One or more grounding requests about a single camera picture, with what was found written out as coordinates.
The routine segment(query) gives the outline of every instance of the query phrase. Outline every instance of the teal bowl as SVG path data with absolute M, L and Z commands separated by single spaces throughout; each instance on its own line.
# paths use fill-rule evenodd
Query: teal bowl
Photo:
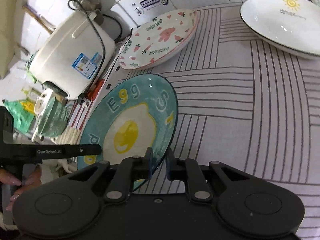
M 80 144 L 99 144 L 99 156 L 80 156 L 78 170 L 102 160 L 119 164 L 153 148 L 153 173 L 164 159 L 178 120 L 178 100 L 165 78 L 154 74 L 132 77 L 115 87 L 90 116 Z M 144 181 L 136 181 L 134 189 Z
M 38 135 L 60 136 L 68 124 L 67 109 L 56 99 L 51 98 L 38 125 Z

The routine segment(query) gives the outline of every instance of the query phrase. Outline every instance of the wall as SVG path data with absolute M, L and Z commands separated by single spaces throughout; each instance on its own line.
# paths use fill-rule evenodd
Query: wall
M 0 0 L 0 78 L 14 55 L 13 22 L 16 0 Z

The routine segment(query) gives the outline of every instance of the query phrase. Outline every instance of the table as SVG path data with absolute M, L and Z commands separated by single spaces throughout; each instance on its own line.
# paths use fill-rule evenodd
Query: table
M 155 68 L 113 67 L 89 108 L 75 107 L 70 126 L 82 130 L 94 107 L 124 80 L 159 74 L 179 101 L 175 156 L 199 164 L 217 160 L 291 190 L 306 209 L 297 235 L 320 239 L 320 62 L 260 40 L 242 22 L 240 5 L 198 8 L 193 40 Z M 184 192 L 183 183 L 165 175 L 162 163 L 138 192 Z

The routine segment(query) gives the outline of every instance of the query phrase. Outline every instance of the white rice cooker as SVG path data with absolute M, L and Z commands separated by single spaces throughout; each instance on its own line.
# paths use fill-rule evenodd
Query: white rice cooker
M 93 21 L 96 13 L 90 14 Z M 115 42 L 93 21 L 101 36 L 106 57 L 97 78 L 115 51 Z M 60 24 L 32 60 L 29 71 L 43 85 L 69 100 L 86 90 L 102 60 L 100 40 L 81 11 L 75 11 Z

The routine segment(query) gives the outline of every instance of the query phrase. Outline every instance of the label sticker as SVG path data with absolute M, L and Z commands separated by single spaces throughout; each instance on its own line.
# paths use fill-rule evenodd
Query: label sticker
M 96 54 L 94 54 L 94 56 L 92 57 L 91 62 L 98 66 L 100 64 L 101 59 L 102 56 L 98 52 L 96 52 Z
M 72 66 L 87 79 L 90 79 L 97 69 L 97 65 L 91 62 L 83 53 L 79 55 Z

